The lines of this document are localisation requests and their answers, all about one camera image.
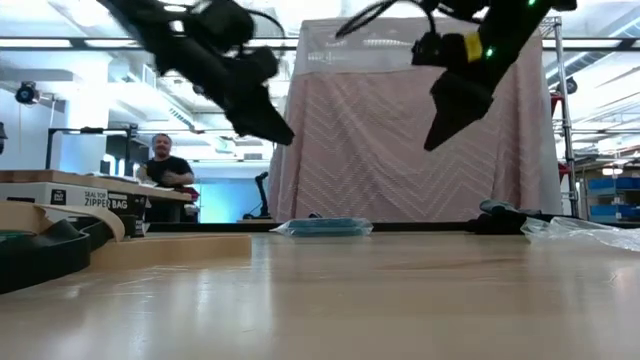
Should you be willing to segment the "black white zipper bag box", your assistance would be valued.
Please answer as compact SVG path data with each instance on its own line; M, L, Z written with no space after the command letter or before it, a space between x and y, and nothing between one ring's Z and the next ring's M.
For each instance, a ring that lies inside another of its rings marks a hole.
M113 190L61 183L0 183L0 200L22 201L58 206L93 206L108 208L123 221L135 218L135 231L131 237L143 237L147 197Z

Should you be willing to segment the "wide beige rubber band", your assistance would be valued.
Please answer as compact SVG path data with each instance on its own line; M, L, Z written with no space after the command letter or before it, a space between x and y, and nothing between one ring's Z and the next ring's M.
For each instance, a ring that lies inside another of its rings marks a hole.
M249 235L180 235L109 242L91 253L86 272L121 272L154 267L204 266L249 260Z

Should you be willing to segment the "blue storage bin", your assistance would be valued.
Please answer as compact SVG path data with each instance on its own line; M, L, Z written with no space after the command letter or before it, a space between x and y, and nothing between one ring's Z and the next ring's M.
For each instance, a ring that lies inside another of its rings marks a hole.
M628 204L591 205L590 219L600 222L640 222L640 206Z
M590 195L616 195L626 191L640 191L640 178L598 178L588 181L588 193Z

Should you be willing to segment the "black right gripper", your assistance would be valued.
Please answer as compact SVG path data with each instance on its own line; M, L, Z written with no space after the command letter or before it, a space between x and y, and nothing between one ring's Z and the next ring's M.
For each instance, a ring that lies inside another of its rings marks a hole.
M430 15L434 10L458 20L475 22L483 45L480 60L468 63L465 34L449 33L432 62L446 71L430 94L436 115L424 149L433 151L481 119L493 103L493 93L520 50L550 10L550 0L418 0Z

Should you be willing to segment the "heap of clear plastic bags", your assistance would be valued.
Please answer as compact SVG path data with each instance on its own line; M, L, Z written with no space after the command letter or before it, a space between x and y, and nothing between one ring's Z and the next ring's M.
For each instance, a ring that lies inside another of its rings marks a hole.
M532 244L602 244L640 253L640 229L622 229L567 217L554 217L550 221L528 217L520 230Z

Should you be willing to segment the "pink chevron blanket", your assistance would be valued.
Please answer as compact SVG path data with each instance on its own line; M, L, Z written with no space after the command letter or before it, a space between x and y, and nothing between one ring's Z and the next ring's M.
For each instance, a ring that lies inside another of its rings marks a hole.
M269 169L272 217L311 213L373 222L446 222L476 217L485 200L562 209L542 40L533 35L499 83L486 116L434 151L436 67L411 63L423 18L380 18L337 43L339 19L300 28L285 119L293 142Z

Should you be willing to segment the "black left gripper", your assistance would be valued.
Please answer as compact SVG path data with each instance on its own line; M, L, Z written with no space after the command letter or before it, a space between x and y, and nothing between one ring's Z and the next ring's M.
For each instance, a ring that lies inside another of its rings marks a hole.
M235 0L198 0L181 11L165 6L164 70L178 72L202 96L228 108L239 136L287 146L295 134L273 106L268 85L279 72L280 56L268 46L247 47L258 19L280 28L272 14Z

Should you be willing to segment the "person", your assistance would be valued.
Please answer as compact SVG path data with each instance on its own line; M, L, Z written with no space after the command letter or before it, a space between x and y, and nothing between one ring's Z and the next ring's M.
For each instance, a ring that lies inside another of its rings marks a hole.
M189 163L171 154L173 141L169 135L158 133L152 138L153 157L142 164L135 177L141 182L153 182L161 188L182 188L193 185L194 173Z

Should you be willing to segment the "wooden top workbench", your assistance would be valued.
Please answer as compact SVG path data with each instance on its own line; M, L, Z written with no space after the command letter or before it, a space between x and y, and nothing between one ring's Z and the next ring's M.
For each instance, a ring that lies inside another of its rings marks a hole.
M145 195L173 201L191 202L189 194L173 190L143 186L138 183L101 178L96 176L67 173L57 170L3 170L0 171L0 183L35 183L50 182L101 188L110 191Z

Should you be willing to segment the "distant black metal frame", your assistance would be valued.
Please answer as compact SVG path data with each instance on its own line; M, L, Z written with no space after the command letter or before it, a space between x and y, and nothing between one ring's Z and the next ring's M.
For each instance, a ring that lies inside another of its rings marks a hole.
M129 142L133 139L134 136L138 135L155 135L156 133L160 133L160 130L140 130L137 127L126 127L126 128L102 128L102 127L82 127L82 128L49 128L47 133L47 145L46 145L46 155L45 155L45 169L51 170L51 160L52 160L52 152L53 152L53 138L57 132L61 132L65 135L124 135L126 138L125 141L125 160L130 160L130 145Z

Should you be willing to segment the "yellow tape tag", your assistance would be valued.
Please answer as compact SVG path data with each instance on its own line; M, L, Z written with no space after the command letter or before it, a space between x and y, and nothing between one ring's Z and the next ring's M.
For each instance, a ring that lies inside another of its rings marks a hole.
M483 45L480 34L471 32L463 36L466 58L468 63L478 61L483 56Z

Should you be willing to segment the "white air duct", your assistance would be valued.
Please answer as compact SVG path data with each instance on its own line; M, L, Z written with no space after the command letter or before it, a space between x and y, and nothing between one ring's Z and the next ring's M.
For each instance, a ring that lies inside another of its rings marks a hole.
M116 58L109 63L108 79L108 91L115 103L141 122L159 122L162 129L204 132L193 116L162 89L152 66Z

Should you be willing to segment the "black floor stand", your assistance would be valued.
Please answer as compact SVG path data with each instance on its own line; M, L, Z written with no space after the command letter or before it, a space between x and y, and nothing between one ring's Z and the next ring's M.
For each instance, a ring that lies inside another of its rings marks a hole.
M267 171L257 175L254 180L260 196L259 214L254 215L252 212L243 215L244 220L268 220L271 218L268 206L268 199L264 187L264 181L268 177Z

